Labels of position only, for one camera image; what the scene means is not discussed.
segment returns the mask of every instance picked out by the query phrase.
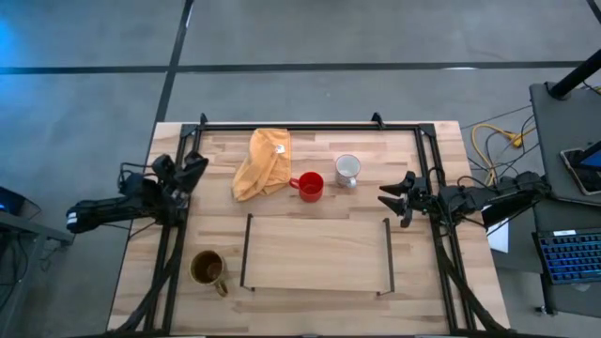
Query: towel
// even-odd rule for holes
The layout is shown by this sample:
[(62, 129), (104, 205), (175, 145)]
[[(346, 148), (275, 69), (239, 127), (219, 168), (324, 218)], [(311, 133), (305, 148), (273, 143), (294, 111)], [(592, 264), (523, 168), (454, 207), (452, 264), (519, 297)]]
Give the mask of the towel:
[(238, 202), (277, 192), (290, 180), (290, 134), (287, 130), (257, 129), (248, 157), (236, 172), (232, 193)]

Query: wooden tabletop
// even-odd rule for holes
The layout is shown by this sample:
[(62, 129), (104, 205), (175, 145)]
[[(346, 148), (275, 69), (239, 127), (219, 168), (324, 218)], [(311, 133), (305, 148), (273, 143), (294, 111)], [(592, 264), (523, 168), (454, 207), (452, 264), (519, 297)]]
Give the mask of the wooden tabletop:
[[(455, 184), (459, 177), (470, 174), (459, 125), (446, 121), (434, 123), (447, 183)], [(157, 125), (148, 162), (163, 153), (175, 157), (180, 126), (181, 123)], [(298, 191), (290, 187), (269, 196), (256, 196), (243, 203), (235, 202), (231, 182), (237, 168), (248, 155), (252, 133), (203, 132), (200, 152), (210, 163), (193, 192), (172, 334), (358, 335), (447, 332), (429, 220), (414, 213), (411, 226), (402, 229), (395, 215), (377, 200), (379, 195), (384, 194), (378, 189), (379, 185), (399, 182), (407, 170), (420, 174), (414, 134), (409, 131), (290, 133), (292, 176), (316, 171), (324, 177), (325, 191), (315, 204), (302, 202)], [(431, 165), (433, 162), (427, 140), (425, 148)], [(354, 190), (339, 188), (334, 182), (334, 160), (347, 153), (356, 156), (362, 163), (358, 186)], [(264, 220), (264, 223), (297, 223), (310, 227), (331, 223), (381, 226), (382, 219), (390, 218), (396, 291), (378, 297), (371, 291), (261, 287), (251, 292), (240, 288), (248, 213), (254, 214), (256, 224)], [(149, 221), (138, 220), (133, 229)], [(152, 226), (128, 243), (109, 329), (123, 323), (147, 292), (160, 233), (158, 225)], [(457, 227), (457, 233), (468, 284), (495, 319), (508, 327), (485, 231), (478, 225), (462, 223)], [(386, 245), (384, 239), (381, 245), (382, 248)], [(214, 250), (226, 261), (229, 296), (225, 299), (215, 292), (214, 287), (200, 285), (190, 277), (190, 262), (194, 255), (203, 250)], [(324, 253), (324, 259), (328, 259), (327, 253)], [(247, 273), (251, 273), (253, 267), (256, 268), (256, 264), (248, 264)], [(378, 272), (374, 269), (367, 271), (370, 276)], [(463, 314), (456, 289), (454, 299), (457, 318), (463, 327)], [(159, 301), (157, 325), (161, 324), (163, 301), (164, 294)]]

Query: keyboard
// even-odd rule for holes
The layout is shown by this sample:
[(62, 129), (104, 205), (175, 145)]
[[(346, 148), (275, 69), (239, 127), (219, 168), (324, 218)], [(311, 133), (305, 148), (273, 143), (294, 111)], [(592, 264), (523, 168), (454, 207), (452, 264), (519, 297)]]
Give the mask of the keyboard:
[(552, 284), (601, 282), (601, 228), (532, 235)]

